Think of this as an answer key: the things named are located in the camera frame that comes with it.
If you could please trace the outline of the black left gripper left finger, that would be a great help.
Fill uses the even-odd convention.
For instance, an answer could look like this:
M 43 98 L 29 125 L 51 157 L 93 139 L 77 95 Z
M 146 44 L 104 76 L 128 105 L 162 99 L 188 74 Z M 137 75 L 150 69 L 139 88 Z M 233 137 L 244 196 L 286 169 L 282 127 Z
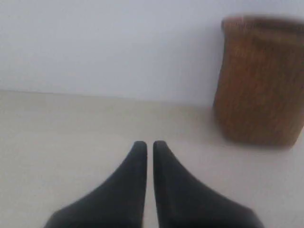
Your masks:
M 134 142 L 115 172 L 95 190 L 56 211 L 47 228 L 141 228 L 147 184 L 147 144 Z

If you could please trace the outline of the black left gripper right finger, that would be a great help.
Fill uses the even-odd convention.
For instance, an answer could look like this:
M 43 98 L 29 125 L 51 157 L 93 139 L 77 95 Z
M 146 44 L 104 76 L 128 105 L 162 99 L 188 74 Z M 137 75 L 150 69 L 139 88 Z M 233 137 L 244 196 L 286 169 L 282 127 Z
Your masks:
M 153 143 L 153 181 L 161 228 L 261 228 L 256 213 L 215 192 L 179 162 L 165 141 Z

